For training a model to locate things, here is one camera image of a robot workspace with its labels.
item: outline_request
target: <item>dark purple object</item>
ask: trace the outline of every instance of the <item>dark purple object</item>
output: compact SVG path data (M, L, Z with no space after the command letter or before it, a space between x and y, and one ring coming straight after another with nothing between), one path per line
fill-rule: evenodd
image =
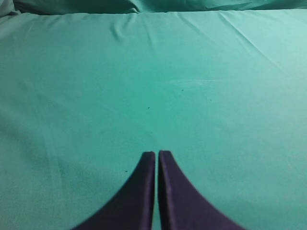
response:
M131 177L96 214L73 230L151 230L154 152L143 153Z
M185 177L171 152L159 152L162 230L244 230L215 209Z

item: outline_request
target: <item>teal sheet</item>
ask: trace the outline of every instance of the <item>teal sheet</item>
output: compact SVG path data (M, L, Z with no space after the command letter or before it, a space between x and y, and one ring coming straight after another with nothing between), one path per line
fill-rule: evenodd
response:
M69 229L166 149L248 230L306 230L306 37L306 10L1 18L0 229Z
M22 12L42 15L307 9L307 0L14 0L14 3Z

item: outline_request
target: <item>teal fabric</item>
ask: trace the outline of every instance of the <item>teal fabric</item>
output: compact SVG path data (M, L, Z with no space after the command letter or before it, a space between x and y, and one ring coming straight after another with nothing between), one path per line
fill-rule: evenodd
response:
M306 10L1 18L0 229L67 230L165 149L248 230L306 230L306 25Z
M13 0L0 0L0 17L15 11Z
M15 0L37 14L307 9L307 0Z

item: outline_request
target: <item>crease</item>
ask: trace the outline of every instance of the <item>crease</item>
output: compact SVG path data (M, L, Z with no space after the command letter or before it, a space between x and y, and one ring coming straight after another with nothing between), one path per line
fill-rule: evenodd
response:
M200 29L197 25L195 25L193 22L191 22L189 19L183 16L181 13L176 13L177 17L185 24L187 25L190 29L198 33L200 36L204 36L207 38L207 40L210 41L211 44L215 44L215 41L209 37L202 29Z
M274 60L272 60L269 56L267 56L255 43L253 43L250 39L248 39L242 31L240 31L239 28L237 28L233 23L231 23L230 20L228 20L222 13L219 13L221 17L221 21L226 25L226 27L231 27L235 33L240 37L241 41L239 40L239 43L242 45L242 42L249 44L251 47L253 47L262 57L264 57L267 61L269 61L273 66L275 66L279 71L281 71L283 74L288 75L283 68L281 68Z
M35 89L34 87L31 87L27 82L23 81L25 83L25 87ZM51 187L52 187L52 194L53 199L58 200L59 198L63 198L63 178L60 172L60 166L59 166L59 156L57 155L56 149L55 149L55 141L52 135L47 135L44 131L44 125L42 116L37 108L39 108L39 101L35 96L27 95L29 98L28 101L32 104L32 108L37 120L37 124L40 130L40 133L42 134L43 138L43 145L45 149L45 154L47 157L48 162L48 168L49 168L49 175L51 178ZM47 129L51 131L50 124L46 123Z
M121 20L115 20L111 25L110 25L110 31L115 38L117 42L122 42L122 40L125 37L125 30L127 30L128 27L130 27L131 24L133 24L136 20L136 14L135 13L129 13L126 14L127 17L129 17L124 24L121 26Z
M148 25L147 25L147 23L144 20L141 20L141 22L142 22L142 25L143 25L143 27L145 29L145 33L146 33L146 36L147 36L147 39L148 39L148 42L149 42L149 47L152 50L155 50L154 49L155 41L154 41L154 38L153 38L153 33L150 32L150 29L148 28Z

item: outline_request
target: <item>green cloth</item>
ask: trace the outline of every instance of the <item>green cloth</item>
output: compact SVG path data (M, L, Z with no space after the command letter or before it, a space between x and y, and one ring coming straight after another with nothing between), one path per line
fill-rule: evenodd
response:
M164 149L248 230L306 230L306 25L306 10L1 18L0 229L67 230Z
M15 0L15 4L23 12L42 15L307 9L307 0Z

